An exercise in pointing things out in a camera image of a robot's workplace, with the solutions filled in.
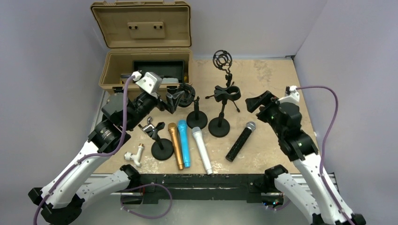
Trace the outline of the black tripod shock-mount stand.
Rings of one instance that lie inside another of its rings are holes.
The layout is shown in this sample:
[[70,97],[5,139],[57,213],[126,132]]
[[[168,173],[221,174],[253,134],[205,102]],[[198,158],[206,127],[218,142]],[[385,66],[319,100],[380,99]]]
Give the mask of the black tripod shock-mount stand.
[[[232,56],[229,52],[227,52],[226,50],[218,50],[214,53],[213,55],[213,65],[221,71],[225,72],[225,80],[226,80],[226,87],[230,87],[230,86],[234,86],[234,82],[232,81],[232,73],[230,71],[230,67],[232,66]],[[205,99],[209,99],[214,97],[213,95],[210,96],[205,96]],[[236,107],[236,110],[238,112],[240,112],[240,109],[238,108],[238,106],[236,105],[235,101],[231,101],[234,106]]]

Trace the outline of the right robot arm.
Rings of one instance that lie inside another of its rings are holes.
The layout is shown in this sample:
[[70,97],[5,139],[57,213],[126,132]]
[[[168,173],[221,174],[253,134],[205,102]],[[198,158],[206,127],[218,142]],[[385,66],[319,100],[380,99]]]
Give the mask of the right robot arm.
[[247,110],[269,124],[275,132],[281,151],[300,171],[309,189],[305,190],[282,165],[264,172],[262,185],[278,190],[304,214],[310,225],[364,225],[365,218],[342,199],[326,170],[313,139],[301,128],[300,94],[287,90],[278,98],[270,91],[247,98]]

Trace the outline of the black toolbox tray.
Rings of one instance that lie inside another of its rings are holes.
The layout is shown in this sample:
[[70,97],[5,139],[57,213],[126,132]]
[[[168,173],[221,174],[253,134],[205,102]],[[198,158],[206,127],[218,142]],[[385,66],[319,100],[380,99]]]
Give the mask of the black toolbox tray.
[[154,72],[162,78],[176,78],[180,83],[184,82],[183,60],[135,60],[132,66],[134,71]]

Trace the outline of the gold microphone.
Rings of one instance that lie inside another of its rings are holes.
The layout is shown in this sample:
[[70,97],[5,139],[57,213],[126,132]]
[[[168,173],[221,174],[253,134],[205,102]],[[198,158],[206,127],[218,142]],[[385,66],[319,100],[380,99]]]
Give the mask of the gold microphone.
[[176,123],[169,123],[168,124],[168,132],[171,137],[173,149],[174,149],[174,154],[176,157],[176,164],[178,170],[183,170],[184,169],[184,163],[183,163],[183,157],[181,153],[181,148],[179,145],[179,139],[178,139],[178,129]]

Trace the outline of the tan plastic toolbox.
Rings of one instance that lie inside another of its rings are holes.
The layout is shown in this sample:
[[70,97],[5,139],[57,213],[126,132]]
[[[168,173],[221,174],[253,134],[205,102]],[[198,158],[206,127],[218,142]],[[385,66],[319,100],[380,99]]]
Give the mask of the tan plastic toolbox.
[[100,1],[92,3],[92,15],[109,52],[99,80],[108,94],[124,87],[121,74],[134,72],[135,60],[183,60],[188,82],[161,84],[168,87],[192,83],[191,6],[183,0]]

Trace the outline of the white microphone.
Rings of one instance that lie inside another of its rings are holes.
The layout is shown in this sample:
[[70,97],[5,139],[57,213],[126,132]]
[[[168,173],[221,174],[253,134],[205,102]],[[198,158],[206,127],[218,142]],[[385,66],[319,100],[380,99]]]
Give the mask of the white microphone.
[[197,144],[198,150],[199,150],[199,154],[201,156],[202,159],[202,163],[204,166],[204,169],[207,173],[207,175],[213,174],[213,170],[212,170],[212,166],[211,166],[211,162],[207,153],[207,149],[204,143],[204,139],[203,139],[203,134],[201,131],[200,127],[194,127],[192,129],[192,136],[195,139],[195,142]]

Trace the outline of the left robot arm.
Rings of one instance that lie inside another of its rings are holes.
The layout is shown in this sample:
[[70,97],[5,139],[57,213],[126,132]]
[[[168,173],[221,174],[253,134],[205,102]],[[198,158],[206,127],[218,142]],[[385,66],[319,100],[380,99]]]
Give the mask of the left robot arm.
[[184,96],[182,87],[169,90],[166,99],[157,92],[142,91],[134,100],[126,89],[109,96],[102,107],[103,118],[89,134],[82,149],[69,165],[49,184],[32,188],[28,196],[37,206],[33,217],[41,216],[52,225],[68,225],[99,198],[112,192],[141,189],[140,173],[131,165],[123,165],[110,176],[91,183],[91,174],[129,140],[132,131],[154,108],[174,113]]

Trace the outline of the grey plastic organizer case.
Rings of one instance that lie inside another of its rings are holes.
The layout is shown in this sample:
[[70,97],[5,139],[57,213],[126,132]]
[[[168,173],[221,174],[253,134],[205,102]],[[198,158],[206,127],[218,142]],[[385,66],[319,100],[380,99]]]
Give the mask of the grey plastic organizer case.
[[172,83],[179,83],[177,78],[163,78],[162,84],[172,84]]

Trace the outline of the blue microphone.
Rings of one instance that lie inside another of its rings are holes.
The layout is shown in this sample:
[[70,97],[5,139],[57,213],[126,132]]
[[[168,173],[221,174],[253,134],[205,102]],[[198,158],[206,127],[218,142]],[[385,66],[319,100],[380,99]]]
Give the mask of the blue microphone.
[[179,120],[177,123],[177,128],[180,136],[180,144],[182,148],[183,164],[184,168],[189,168],[191,166],[190,159],[190,148],[187,135],[187,123],[185,120]]

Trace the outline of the metal tool in toolbox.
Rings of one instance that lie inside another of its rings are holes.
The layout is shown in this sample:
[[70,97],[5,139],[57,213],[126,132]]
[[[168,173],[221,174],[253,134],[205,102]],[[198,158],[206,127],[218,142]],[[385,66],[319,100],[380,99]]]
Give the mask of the metal tool in toolbox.
[[121,74],[121,79],[128,79],[129,77],[131,77],[132,74]]

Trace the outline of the white pvc pipe fitting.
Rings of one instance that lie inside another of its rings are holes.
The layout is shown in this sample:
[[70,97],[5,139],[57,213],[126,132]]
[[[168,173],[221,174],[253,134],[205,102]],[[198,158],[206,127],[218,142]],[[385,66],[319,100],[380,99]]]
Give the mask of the white pvc pipe fitting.
[[133,162],[133,164],[137,167],[141,167],[142,166],[141,157],[142,157],[142,153],[143,153],[144,149],[145,149],[144,144],[140,143],[138,145],[138,150],[137,150],[136,154],[133,154],[132,152],[125,152],[124,159],[126,161]]

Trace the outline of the black round-base clip stand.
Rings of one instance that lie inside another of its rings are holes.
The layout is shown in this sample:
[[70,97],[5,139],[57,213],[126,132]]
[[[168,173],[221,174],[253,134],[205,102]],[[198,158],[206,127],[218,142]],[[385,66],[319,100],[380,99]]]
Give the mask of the black round-base clip stand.
[[172,142],[169,139],[159,137],[158,132],[164,129],[165,123],[159,122],[155,126],[152,124],[152,121],[152,117],[148,117],[147,125],[142,126],[138,124],[138,127],[154,140],[154,143],[151,146],[152,156],[159,161],[167,160],[174,154],[174,149]]

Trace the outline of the black speckled microphone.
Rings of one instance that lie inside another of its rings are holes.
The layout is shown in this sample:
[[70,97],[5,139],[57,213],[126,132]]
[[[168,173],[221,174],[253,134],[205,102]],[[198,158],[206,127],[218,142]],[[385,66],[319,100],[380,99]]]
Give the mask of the black speckled microphone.
[[231,149],[226,155],[226,160],[229,162],[233,162],[242,147],[244,146],[245,142],[248,140],[251,133],[256,129],[255,122],[250,121],[247,122],[245,128],[243,129],[242,133],[239,135]]

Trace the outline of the black mounting rail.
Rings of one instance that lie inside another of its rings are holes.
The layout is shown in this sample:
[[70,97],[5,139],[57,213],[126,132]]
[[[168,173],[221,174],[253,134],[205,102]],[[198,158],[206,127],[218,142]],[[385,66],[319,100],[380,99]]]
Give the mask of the black mounting rail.
[[263,174],[142,174],[145,204],[159,200],[245,201],[279,206],[283,194],[267,187]]

